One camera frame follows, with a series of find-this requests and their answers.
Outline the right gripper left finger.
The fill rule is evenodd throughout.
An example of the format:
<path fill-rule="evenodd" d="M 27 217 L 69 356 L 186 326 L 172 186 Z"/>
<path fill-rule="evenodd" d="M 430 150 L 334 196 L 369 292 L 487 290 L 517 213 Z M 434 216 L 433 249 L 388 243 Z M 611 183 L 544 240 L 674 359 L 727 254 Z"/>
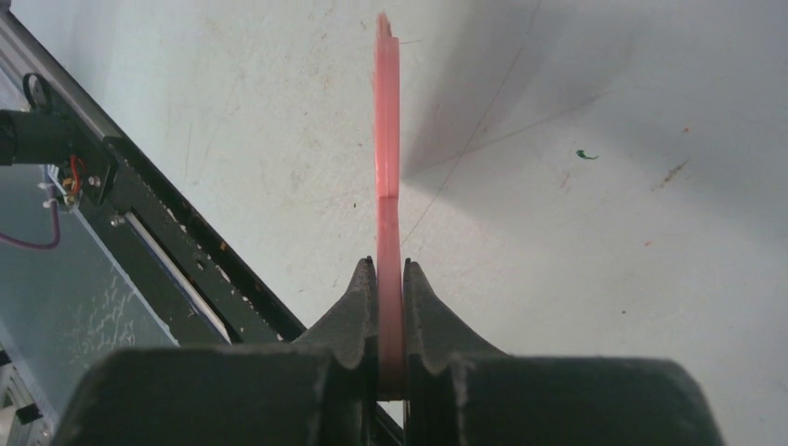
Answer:
<path fill-rule="evenodd" d="M 291 342 L 124 348 L 93 365 L 57 445 L 371 445 L 376 277 L 364 258 L 342 297 Z"/>

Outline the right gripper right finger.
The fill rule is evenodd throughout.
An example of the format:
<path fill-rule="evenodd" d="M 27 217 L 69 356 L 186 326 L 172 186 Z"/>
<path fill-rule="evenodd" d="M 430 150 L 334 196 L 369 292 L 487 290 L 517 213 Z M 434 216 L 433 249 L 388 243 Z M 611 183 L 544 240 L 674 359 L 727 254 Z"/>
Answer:
<path fill-rule="evenodd" d="M 654 358 L 504 353 L 403 273 L 408 445 L 720 445 L 699 384 Z"/>

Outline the pink hand brush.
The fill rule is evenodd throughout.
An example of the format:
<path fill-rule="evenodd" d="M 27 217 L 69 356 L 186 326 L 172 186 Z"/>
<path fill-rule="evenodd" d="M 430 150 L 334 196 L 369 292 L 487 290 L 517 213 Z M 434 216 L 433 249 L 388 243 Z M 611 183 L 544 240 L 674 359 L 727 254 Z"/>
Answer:
<path fill-rule="evenodd" d="M 402 400 L 404 313 L 399 221 L 401 163 L 400 41 L 385 13 L 374 43 L 374 176 L 378 299 L 378 398 Z"/>

